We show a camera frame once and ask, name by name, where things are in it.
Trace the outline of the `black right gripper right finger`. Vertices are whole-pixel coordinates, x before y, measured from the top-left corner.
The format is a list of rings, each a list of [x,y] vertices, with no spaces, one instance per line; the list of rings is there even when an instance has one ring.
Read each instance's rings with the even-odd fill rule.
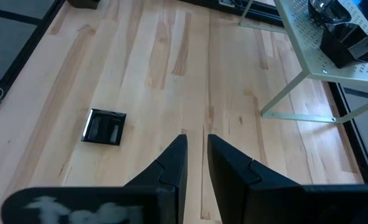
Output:
[[[368,224],[368,184],[302,185],[215,134],[207,156],[223,224]]]

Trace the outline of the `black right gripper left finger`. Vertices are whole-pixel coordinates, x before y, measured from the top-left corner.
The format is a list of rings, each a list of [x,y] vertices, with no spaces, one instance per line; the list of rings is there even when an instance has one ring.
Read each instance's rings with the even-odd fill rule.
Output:
[[[3,224],[182,224],[187,136],[178,135],[124,186],[34,187],[10,195]]]

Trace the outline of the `small black square plate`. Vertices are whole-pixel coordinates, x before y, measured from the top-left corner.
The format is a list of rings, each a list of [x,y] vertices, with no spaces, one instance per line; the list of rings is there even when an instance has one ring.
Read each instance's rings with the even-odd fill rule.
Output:
[[[81,141],[119,146],[126,114],[91,109],[85,123]]]

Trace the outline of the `black glossy rounded plate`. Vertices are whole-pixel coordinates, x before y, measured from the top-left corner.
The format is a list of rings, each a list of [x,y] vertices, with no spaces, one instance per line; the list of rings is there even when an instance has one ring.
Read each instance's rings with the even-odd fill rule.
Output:
[[[340,24],[352,19],[338,0],[308,0],[308,12],[318,24]]]

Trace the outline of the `white perforated dish rack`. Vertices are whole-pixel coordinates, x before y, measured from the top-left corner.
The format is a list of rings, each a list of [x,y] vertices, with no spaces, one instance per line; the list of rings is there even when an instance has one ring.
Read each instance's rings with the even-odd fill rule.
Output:
[[[301,65],[301,72],[287,84],[260,111],[264,118],[288,119],[296,121],[313,121],[321,123],[345,123],[368,111],[368,103],[341,117],[313,116],[306,114],[282,114],[271,109],[304,79],[324,82],[349,83],[368,87],[368,64],[337,68],[332,61],[319,50],[323,28],[316,26],[308,15],[308,0],[274,0],[284,27],[255,25],[245,22],[250,6],[255,4],[249,0],[239,24],[244,27],[286,33],[290,38],[295,54]]]

